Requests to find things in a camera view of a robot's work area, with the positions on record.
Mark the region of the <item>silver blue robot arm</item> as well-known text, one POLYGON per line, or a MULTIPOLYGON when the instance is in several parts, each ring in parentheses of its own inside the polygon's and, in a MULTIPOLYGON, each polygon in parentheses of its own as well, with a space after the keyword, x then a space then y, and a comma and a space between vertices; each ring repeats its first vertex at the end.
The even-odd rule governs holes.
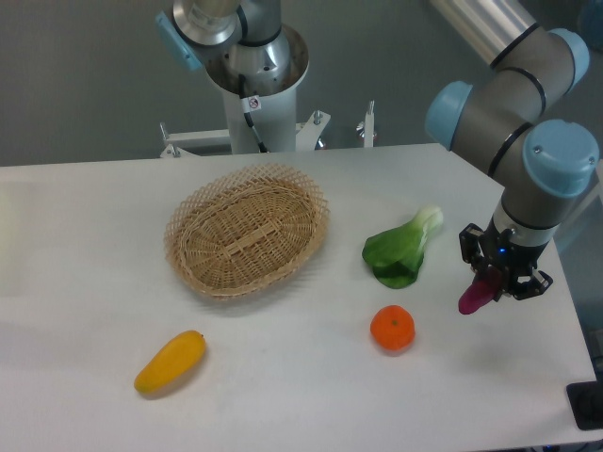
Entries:
POLYGON ((541 296, 552 284, 539 257, 590 183, 599 148, 586 128, 546 111, 582 79, 590 54, 578 34, 543 29, 516 1, 435 7, 494 72, 479 88, 448 84, 425 120, 433 139, 503 188, 487 227, 470 224, 459 235, 474 272, 459 309, 471 314, 503 296, 541 296))

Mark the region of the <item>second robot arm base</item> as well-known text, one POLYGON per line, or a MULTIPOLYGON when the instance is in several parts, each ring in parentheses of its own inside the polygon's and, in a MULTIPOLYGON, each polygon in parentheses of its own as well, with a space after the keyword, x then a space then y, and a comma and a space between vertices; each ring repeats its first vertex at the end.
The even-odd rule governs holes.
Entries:
POLYGON ((155 27, 180 66, 204 70, 241 98, 292 89, 309 67, 307 45, 283 23, 279 1, 174 1, 155 27))

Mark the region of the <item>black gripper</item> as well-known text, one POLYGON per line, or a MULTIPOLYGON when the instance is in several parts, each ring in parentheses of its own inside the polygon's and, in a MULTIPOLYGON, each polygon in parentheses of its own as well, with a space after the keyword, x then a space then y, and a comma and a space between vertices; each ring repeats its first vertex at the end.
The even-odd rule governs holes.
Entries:
POLYGON ((485 231, 469 223, 459 233, 462 259, 475 274, 484 274, 489 266, 498 270, 501 282, 493 301, 539 297, 553 284, 553 279, 538 269, 546 244, 527 246, 513 240, 513 230, 498 228, 492 219, 485 231))

